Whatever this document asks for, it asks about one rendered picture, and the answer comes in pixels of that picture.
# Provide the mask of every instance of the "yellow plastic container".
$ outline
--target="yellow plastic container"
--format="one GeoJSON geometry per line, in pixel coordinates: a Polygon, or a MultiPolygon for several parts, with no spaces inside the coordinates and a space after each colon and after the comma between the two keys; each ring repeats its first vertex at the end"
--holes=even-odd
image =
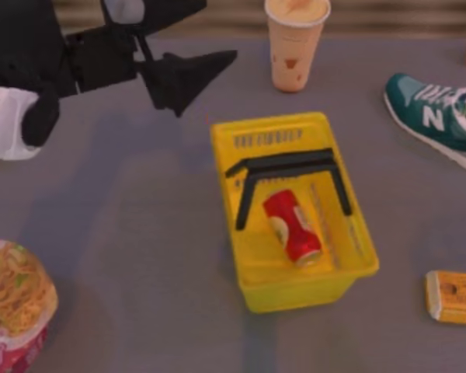
{"type": "Polygon", "coordinates": [[[274,312],[336,301],[353,282],[379,267],[359,204],[329,122],[322,113],[215,124],[212,142],[228,220],[238,284],[252,312],[274,312]],[[225,173],[242,159],[330,148],[343,179],[352,214],[344,214],[330,173],[262,180],[256,185],[246,226],[236,218],[247,170],[225,173]],[[263,210],[263,201],[292,189],[322,241],[319,261],[298,268],[287,258],[263,210]]]}

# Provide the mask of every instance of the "gray surface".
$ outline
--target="gray surface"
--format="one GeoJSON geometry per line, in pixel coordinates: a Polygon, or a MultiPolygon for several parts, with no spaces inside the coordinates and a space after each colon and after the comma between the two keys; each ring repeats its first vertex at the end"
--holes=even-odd
{"type": "Polygon", "coordinates": [[[272,88],[265,42],[153,45],[240,54],[181,120],[129,82],[66,99],[38,158],[0,163],[0,238],[31,248],[61,296],[33,372],[466,373],[466,328],[429,319],[422,283],[466,271],[466,172],[403,134],[381,101],[397,71],[466,85],[466,40],[323,42],[292,96],[272,88]],[[250,315],[206,118],[311,110],[331,120],[381,270],[334,305],[250,315]]]}

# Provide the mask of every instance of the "yellow box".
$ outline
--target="yellow box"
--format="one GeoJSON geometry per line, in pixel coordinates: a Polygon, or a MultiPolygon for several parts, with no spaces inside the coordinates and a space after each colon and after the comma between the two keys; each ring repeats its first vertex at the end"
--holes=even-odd
{"type": "Polygon", "coordinates": [[[426,305],[440,322],[466,324],[466,274],[431,271],[426,275],[426,305]]]}
{"type": "Polygon", "coordinates": [[[238,284],[251,311],[273,312],[330,303],[357,278],[378,270],[374,245],[324,114],[215,124],[211,132],[238,284]],[[226,177],[227,170],[246,158],[328,148],[339,166],[351,215],[342,211],[332,176],[312,173],[258,182],[246,226],[237,229],[235,219],[247,171],[226,177]],[[284,188],[295,193],[322,241],[323,254],[314,266],[295,267],[266,218],[263,201],[274,190],[284,188]]]}

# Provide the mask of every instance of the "cup rim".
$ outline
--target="cup rim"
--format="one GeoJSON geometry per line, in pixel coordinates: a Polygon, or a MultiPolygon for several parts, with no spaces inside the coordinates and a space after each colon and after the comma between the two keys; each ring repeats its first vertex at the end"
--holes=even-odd
{"type": "Polygon", "coordinates": [[[268,17],[270,17],[273,21],[275,21],[276,23],[279,23],[280,25],[293,27],[293,28],[296,28],[296,29],[308,29],[308,28],[320,25],[320,24],[324,23],[324,21],[327,20],[327,18],[329,17],[329,15],[332,12],[332,4],[330,3],[329,0],[324,0],[326,5],[328,6],[328,8],[327,8],[326,14],[323,17],[321,17],[320,19],[316,19],[313,22],[289,22],[289,21],[283,21],[283,20],[275,17],[271,13],[271,11],[269,9],[268,2],[269,2],[269,0],[264,1],[264,11],[268,15],[268,17]]]}

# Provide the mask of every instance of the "instant noodle bowl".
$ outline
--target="instant noodle bowl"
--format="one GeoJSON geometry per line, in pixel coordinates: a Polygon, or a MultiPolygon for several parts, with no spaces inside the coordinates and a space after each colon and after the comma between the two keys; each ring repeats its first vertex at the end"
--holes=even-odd
{"type": "Polygon", "coordinates": [[[23,373],[34,361],[58,305],[40,261],[0,240],[0,373],[23,373]]]}

